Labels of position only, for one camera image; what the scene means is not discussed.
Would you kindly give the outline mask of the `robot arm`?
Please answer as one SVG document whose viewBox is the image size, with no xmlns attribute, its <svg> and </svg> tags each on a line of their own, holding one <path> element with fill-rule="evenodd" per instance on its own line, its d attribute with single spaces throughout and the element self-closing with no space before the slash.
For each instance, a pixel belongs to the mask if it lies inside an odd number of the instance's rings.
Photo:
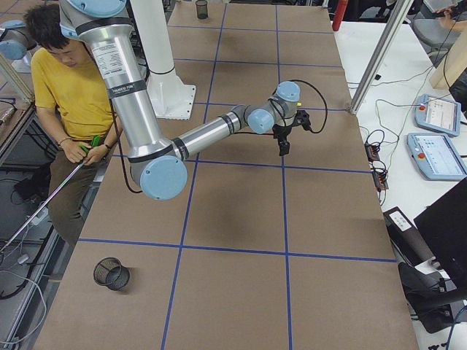
<svg viewBox="0 0 467 350">
<path fill-rule="evenodd" d="M 1 54 L 12 61 L 23 59 L 37 46 L 22 20 L 1 23 Z"/>
<path fill-rule="evenodd" d="M 160 1 L 61 1 L 63 35 L 89 46 L 128 140 L 131 177 L 150 198 L 179 195 L 185 160 L 244 127 L 264 134 L 291 125 L 299 86 L 278 85 L 263 106 L 238 105 L 212 122 L 168 139 L 159 118 L 188 119 L 196 89 L 177 76 Z"/>
</svg>

